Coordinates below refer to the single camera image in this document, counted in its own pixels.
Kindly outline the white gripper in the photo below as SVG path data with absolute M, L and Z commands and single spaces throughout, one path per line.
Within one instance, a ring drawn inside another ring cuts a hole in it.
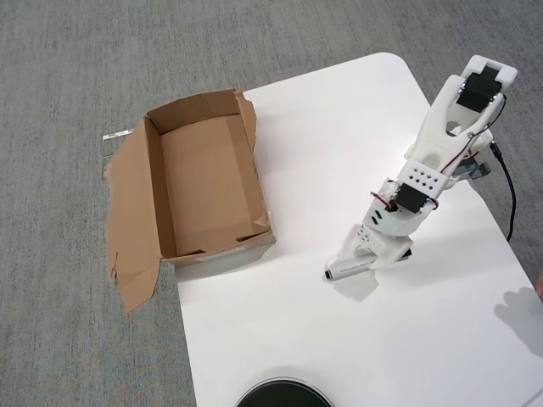
M 352 226 L 339 251 L 327 260 L 326 266 L 331 266 L 344 259 L 350 259 L 353 256 L 353 246 L 357 246 L 357 243 L 355 243 L 356 236 L 359 238 L 362 247 L 375 255 L 382 255 L 372 263 L 373 270 L 390 267 L 411 256 L 412 240 L 409 237 L 395 237 L 371 227 Z

